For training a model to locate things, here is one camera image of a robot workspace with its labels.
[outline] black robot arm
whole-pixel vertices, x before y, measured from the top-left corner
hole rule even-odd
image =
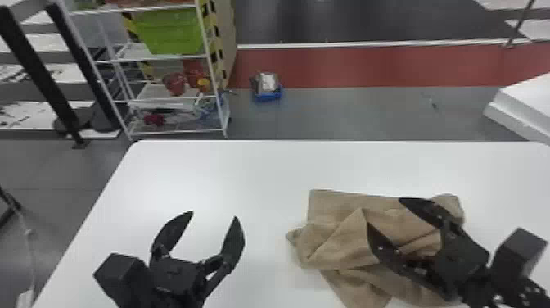
[[[245,246],[237,217],[218,255],[200,262],[172,258],[170,252],[192,216],[191,211],[183,213],[159,231],[151,245],[148,268],[136,257],[113,253],[97,269],[95,279],[119,308],[201,308],[235,269]]]
[[[382,264],[446,301],[460,298],[471,308],[494,308],[498,304],[514,308],[550,307],[546,291],[528,278],[546,241],[518,229],[499,247],[489,267],[489,252],[474,242],[442,206],[419,198],[400,198],[399,202],[440,230],[442,247],[434,256],[404,256],[369,224],[369,245]]]

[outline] blue container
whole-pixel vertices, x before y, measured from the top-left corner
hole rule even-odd
[[[275,92],[269,94],[258,94],[255,91],[252,91],[254,98],[257,102],[271,102],[281,99],[282,96],[282,86],[279,86],[279,89]]]

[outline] red floor stripe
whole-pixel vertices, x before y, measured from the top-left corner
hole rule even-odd
[[[550,43],[240,50],[230,88],[249,88],[257,71],[285,88],[504,86],[550,71]]]

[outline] beige towel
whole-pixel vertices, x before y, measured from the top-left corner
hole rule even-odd
[[[464,213],[458,198],[431,200],[458,218]],[[408,211],[395,197],[313,190],[307,224],[287,234],[300,265],[321,270],[347,308],[382,308],[391,297],[418,306],[442,306],[432,291],[399,276],[371,253],[367,222],[383,232],[404,254],[433,255],[440,233]]]

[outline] white table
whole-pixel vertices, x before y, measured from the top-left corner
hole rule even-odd
[[[537,143],[142,141],[122,160],[34,307],[115,307],[92,273],[113,251],[148,260],[160,227],[194,210],[174,257],[217,253],[234,215],[246,235],[240,264],[205,307],[341,308],[317,271],[295,263],[285,239],[304,222],[310,189],[454,193],[466,210],[466,231],[492,251],[518,226],[550,239],[549,179],[550,147]],[[531,277],[550,288],[550,252]]]

